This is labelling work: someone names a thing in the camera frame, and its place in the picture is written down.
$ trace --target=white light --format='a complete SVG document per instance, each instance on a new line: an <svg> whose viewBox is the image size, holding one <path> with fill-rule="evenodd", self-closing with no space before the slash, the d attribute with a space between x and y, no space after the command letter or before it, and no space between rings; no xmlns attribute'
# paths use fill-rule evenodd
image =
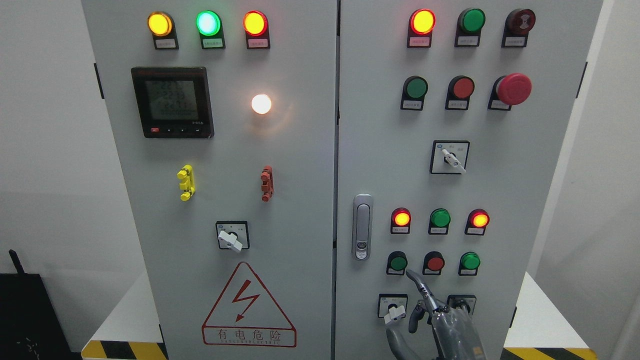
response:
<svg viewBox="0 0 640 360"><path fill-rule="evenodd" d="M267 94L258 94L251 100L251 107L256 113L264 115L271 110L271 98Z"/></svg>

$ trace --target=illuminated indicator light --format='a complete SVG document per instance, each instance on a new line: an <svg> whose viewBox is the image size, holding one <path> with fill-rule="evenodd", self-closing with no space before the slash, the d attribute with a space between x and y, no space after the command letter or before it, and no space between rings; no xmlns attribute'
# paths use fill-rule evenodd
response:
<svg viewBox="0 0 640 360"><path fill-rule="evenodd" d="M394 223L398 226L406 226L411 222L411 215L407 211L399 211L394 215Z"/></svg>
<svg viewBox="0 0 640 360"><path fill-rule="evenodd" d="M438 209L431 214L431 223L437 227L445 227L451 222L451 215L445 209Z"/></svg>
<svg viewBox="0 0 640 360"><path fill-rule="evenodd" d="M428 9L416 10L411 15L410 24L414 33L426 35L433 30L433 26L436 24L436 16Z"/></svg>
<svg viewBox="0 0 640 360"><path fill-rule="evenodd" d="M267 94L258 94L251 100L251 108L256 113L264 115L271 110L271 98Z"/></svg>
<svg viewBox="0 0 640 360"><path fill-rule="evenodd" d="M485 227L487 224L489 224L489 215L485 213L475 214L471 218L471 224L473 224L473 226L475 227Z"/></svg>
<svg viewBox="0 0 640 360"><path fill-rule="evenodd" d="M486 17L480 9L469 9L460 17L460 28L469 34L477 33L484 26Z"/></svg>
<svg viewBox="0 0 640 360"><path fill-rule="evenodd" d="M196 17L196 26L198 31L207 36L213 36L220 31L220 17L218 14L206 10L198 14Z"/></svg>
<svg viewBox="0 0 640 360"><path fill-rule="evenodd" d="M173 29L173 21L167 13L152 12L147 18L149 30L157 37L165 37Z"/></svg>
<svg viewBox="0 0 640 360"><path fill-rule="evenodd" d="M475 270L480 267L480 257L475 252L468 252L462 255L460 264L467 270Z"/></svg>
<svg viewBox="0 0 640 360"><path fill-rule="evenodd" d="M259 37L264 34L268 26L267 17L257 10L246 13L243 24L244 30L254 37Z"/></svg>

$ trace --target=robotic hand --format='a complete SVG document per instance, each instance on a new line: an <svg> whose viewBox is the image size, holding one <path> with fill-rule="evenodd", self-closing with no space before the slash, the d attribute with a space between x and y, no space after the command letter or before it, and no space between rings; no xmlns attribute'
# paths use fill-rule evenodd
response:
<svg viewBox="0 0 640 360"><path fill-rule="evenodd" d="M418 329L418 321L428 313L438 349L436 360L486 360L484 348L466 304L460 303L456 304L458 307L449 307L435 298L418 273L407 269L406 275L415 283L418 292L422 295L422 300L418 301L409 318L409 332L415 333ZM397 329L387 327L387 341L396 359L419 360Z"/></svg>

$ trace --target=high voltage warning triangle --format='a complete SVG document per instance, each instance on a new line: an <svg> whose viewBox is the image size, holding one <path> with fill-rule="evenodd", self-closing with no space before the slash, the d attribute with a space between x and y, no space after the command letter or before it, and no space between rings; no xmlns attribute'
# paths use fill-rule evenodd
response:
<svg viewBox="0 0 640 360"><path fill-rule="evenodd" d="M297 332L258 274L238 263L202 324L207 345L296 347Z"/></svg>

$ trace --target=digital power meter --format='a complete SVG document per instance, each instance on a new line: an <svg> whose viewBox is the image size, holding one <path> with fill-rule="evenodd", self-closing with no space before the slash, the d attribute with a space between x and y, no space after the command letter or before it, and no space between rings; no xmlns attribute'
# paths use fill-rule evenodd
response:
<svg viewBox="0 0 640 360"><path fill-rule="evenodd" d="M210 138L213 132L207 69L131 69L142 131L147 138Z"/></svg>

